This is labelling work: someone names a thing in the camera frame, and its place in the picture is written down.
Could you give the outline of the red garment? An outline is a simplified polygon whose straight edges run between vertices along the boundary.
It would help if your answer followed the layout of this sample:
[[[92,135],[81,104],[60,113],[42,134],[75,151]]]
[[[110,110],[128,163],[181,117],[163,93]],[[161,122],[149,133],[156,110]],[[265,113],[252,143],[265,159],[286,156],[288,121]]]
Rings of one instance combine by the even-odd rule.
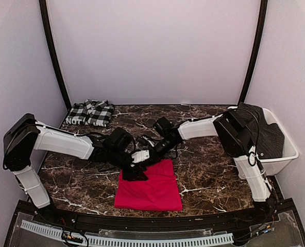
[[[118,176],[114,207],[147,211],[181,211],[176,176],[171,159],[162,160],[147,168],[147,181],[126,181]]]

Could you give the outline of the black white checkered shirt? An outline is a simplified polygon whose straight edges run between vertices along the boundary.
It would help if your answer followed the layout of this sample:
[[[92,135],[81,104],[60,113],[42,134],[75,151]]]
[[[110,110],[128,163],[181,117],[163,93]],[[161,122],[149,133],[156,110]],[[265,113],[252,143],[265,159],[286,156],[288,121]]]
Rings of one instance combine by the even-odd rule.
[[[75,103],[65,119],[66,124],[92,125],[106,127],[114,113],[115,106],[107,100],[87,99],[84,103]]]

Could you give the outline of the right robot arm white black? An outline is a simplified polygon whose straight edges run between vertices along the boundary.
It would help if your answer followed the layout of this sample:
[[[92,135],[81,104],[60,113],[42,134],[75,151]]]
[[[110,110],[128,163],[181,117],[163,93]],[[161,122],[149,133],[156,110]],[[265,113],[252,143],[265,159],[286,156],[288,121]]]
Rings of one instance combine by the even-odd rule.
[[[176,126],[166,118],[160,118],[154,124],[154,128],[162,139],[148,149],[149,157],[141,165],[157,163],[184,140],[217,136],[223,150],[234,159],[238,171],[244,174],[249,184],[256,206],[251,211],[250,218],[255,223],[262,223],[270,216],[269,205],[275,199],[265,168],[258,158],[258,139],[253,137],[252,131],[238,112],[238,108],[228,109],[217,116],[191,119]]]

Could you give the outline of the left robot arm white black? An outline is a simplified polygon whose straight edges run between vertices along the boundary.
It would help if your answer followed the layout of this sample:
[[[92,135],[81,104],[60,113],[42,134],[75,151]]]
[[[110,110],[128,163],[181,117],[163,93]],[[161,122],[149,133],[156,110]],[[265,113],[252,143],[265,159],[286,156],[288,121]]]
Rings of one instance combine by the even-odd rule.
[[[97,132],[75,134],[45,125],[27,113],[4,135],[3,143],[3,168],[15,175],[34,206],[41,209],[40,216],[49,224],[57,224],[60,212],[51,206],[50,195],[31,167],[30,158],[34,150],[108,163],[119,168],[126,181],[148,179],[139,163],[149,159],[149,152],[126,152],[128,145],[134,143],[134,138],[122,128],[116,128],[107,135]]]

